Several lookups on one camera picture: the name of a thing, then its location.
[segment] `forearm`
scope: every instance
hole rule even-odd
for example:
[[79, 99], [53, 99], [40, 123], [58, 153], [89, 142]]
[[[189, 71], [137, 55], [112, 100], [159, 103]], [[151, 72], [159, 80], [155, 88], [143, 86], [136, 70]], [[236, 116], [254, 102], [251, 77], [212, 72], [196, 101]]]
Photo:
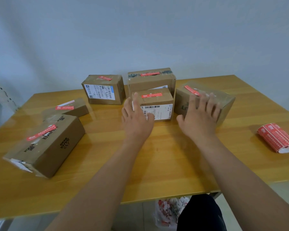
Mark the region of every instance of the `forearm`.
[[68, 203], [49, 230], [110, 230], [142, 143], [124, 141], [107, 163]]
[[289, 230], [289, 205], [217, 137], [198, 147], [243, 230]]

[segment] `wooden table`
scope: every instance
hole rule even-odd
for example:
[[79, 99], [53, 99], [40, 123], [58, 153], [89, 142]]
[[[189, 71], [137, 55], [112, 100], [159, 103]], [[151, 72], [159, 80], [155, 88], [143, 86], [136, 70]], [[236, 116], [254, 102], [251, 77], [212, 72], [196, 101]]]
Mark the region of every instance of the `wooden table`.
[[[236, 96], [217, 130], [229, 150], [265, 182], [289, 180], [289, 154], [273, 152], [255, 135], [259, 126], [271, 122], [289, 133], [289, 112], [234, 75], [194, 80]], [[186, 81], [178, 80], [177, 85]], [[34, 94], [0, 128], [0, 218], [60, 211], [119, 148], [124, 138], [122, 106], [87, 103], [90, 114], [80, 117], [86, 134], [53, 178], [36, 177], [2, 159], [29, 129], [42, 122], [41, 111], [78, 97], [86, 100], [85, 92]], [[219, 190], [208, 165], [182, 134], [175, 117], [155, 123], [137, 157], [123, 203]]]

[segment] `hand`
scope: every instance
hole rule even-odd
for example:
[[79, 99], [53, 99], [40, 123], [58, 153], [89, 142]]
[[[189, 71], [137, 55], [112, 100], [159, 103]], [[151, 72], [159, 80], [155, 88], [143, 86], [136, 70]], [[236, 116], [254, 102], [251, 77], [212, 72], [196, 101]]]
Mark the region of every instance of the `hand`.
[[216, 104], [213, 93], [209, 97], [201, 93], [199, 107], [196, 109], [196, 95], [189, 97], [189, 106], [185, 119], [177, 116], [182, 132], [190, 137], [196, 145], [206, 143], [215, 138], [216, 121], [220, 113], [220, 105]]
[[152, 132], [154, 114], [148, 113], [148, 119], [146, 119], [138, 102], [138, 93], [134, 93], [133, 104], [134, 111], [130, 97], [124, 102], [122, 123], [127, 140], [143, 144]]

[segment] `plastic bag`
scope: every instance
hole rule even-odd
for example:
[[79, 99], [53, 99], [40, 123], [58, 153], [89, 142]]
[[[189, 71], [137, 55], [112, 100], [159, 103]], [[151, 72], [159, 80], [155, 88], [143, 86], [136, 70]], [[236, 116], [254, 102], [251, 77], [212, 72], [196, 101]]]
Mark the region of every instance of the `plastic bag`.
[[188, 197], [155, 201], [153, 217], [158, 228], [177, 229], [178, 218], [189, 202]]

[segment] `brown cardboard box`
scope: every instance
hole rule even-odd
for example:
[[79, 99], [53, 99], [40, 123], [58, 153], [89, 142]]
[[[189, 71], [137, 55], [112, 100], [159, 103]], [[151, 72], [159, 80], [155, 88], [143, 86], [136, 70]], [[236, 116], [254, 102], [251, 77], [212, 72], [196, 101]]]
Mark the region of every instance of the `brown cardboard box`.
[[[220, 102], [221, 107], [222, 107], [218, 120], [217, 120], [217, 125], [219, 126], [220, 124], [222, 124], [232, 104], [235, 101], [235, 97], [227, 93], [224, 93], [223, 91], [211, 89], [200, 83], [189, 81], [185, 83], [184, 85], [177, 88], [176, 102], [174, 104], [174, 112], [176, 114], [182, 114], [184, 117], [188, 109], [189, 96], [190, 94], [192, 94], [188, 89], [185, 88], [185, 86], [189, 86], [191, 89], [196, 90], [196, 91], [204, 91], [207, 94], [210, 94], [213, 92], [214, 95], [216, 95], [216, 100], [217, 102]], [[200, 97], [196, 96], [196, 107], [199, 106], [199, 100], [200, 100]]]
[[89, 104], [122, 104], [125, 98], [121, 75], [89, 75], [82, 86]]
[[[145, 74], [155, 72], [159, 74], [143, 76]], [[128, 72], [127, 85], [129, 96], [131, 96], [131, 94], [135, 91], [167, 87], [173, 97], [176, 87], [176, 76], [172, 73], [170, 68]]]
[[35, 128], [3, 159], [37, 176], [51, 178], [84, 134], [85, 129], [78, 117], [54, 115]]
[[85, 101], [82, 98], [71, 100], [56, 107], [46, 109], [42, 112], [43, 121], [56, 114], [66, 114], [81, 117], [89, 113]]
[[138, 99], [143, 113], [153, 113], [155, 122], [170, 121], [173, 113], [174, 100], [167, 88], [138, 91]]

